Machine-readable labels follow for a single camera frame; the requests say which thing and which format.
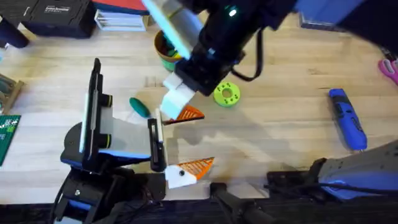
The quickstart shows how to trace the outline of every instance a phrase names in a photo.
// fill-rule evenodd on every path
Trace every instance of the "green gear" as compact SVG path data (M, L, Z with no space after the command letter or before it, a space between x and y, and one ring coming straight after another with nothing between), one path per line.
M229 96L225 97L224 92L228 92ZM239 87L231 82L222 82L218 84L213 92L214 100L217 104L224 107L235 105L241 98Z

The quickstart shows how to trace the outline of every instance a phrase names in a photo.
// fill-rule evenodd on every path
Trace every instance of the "black cable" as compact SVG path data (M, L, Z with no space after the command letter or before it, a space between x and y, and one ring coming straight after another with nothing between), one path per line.
M236 71L234 68L231 69L231 73L234 76L236 76L246 82L251 82L261 75L262 66L263 66L263 62L264 62L264 59L262 57L262 31L264 31L264 29L265 29L265 27L261 27L259 29L259 31L257 32L257 44L256 44L257 59L256 59L256 72L255 72L254 76L247 77L245 75L242 75L240 72Z
M298 198L302 198L302 197L306 197L307 198L308 197L306 195L301 195L299 193L295 193L294 190L292 190L292 189L282 189L280 187L275 187L275 186L272 186L272 185L264 185L264 188L268 189L268 190L275 190L275 191L278 191L281 194L288 195L288 196L291 196L291 197L298 197Z
M269 190L276 190L282 194L296 196L296 197L303 197L303 195L296 193L296 191L308 189L308 188L314 188L314 187L331 187L334 189L351 190L351 191L364 192L364 193L369 193L369 194L388 195L388 196L393 196L393 197L398 196L398 190L369 189L369 188L364 188L364 187L352 187L349 185L342 185L342 184L326 184L326 183L303 184L303 185L299 185L296 187L292 187L290 189L282 189L282 188L275 187L272 185L264 186L264 188L267 188Z
M294 187L295 190L297 189L305 189L310 187L331 187L334 189L341 189L341 190L351 190L356 192L364 192L369 194L378 194L378 195L388 195L388 196L398 196L398 190L379 190L379 189L369 189L365 187L352 187L349 185L342 185L342 184L309 184L309 185L301 185Z
M58 191L57 196L55 196L54 203L52 204L51 210L50 210L49 224L53 224L54 221L55 221L55 217L54 217L55 207L57 206L57 204L58 204L58 202L59 202L59 200L60 200L60 197L61 197L61 194L62 194L62 193L61 193L61 192L62 192L62 189L63 189L63 187L65 186L65 182L66 182L67 179L69 178L70 172L69 172L69 174L67 175L67 177L65 178L65 180L63 180L63 183L62 183L62 185L61 185L61 187L60 187L60 190Z

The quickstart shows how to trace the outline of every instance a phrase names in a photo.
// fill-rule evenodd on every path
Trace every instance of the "black case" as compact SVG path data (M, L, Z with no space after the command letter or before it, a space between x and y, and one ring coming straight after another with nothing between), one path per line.
M42 36L89 38L95 28L90 0L31 0L22 19L31 32Z

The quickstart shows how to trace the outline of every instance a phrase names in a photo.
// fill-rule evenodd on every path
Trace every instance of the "blue tool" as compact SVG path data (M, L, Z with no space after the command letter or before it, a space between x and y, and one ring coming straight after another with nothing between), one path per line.
M368 146L368 139L359 123L353 105L343 89L331 89L329 91L331 102L338 119L341 132L347 145L353 150L364 150Z

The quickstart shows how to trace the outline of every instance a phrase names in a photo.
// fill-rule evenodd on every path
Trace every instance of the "orange triangular block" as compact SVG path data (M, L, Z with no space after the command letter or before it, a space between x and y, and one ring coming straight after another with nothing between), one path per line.
M199 159L197 161L183 162L177 164L181 169L194 175L197 180L201 179L213 165L214 157L207 159Z
M176 120L170 119L168 121L163 121L163 125L193 121L196 119L204 119L204 118L205 115L202 112L200 112L200 110L194 108L193 106L187 105L184 107L184 109L179 114Z

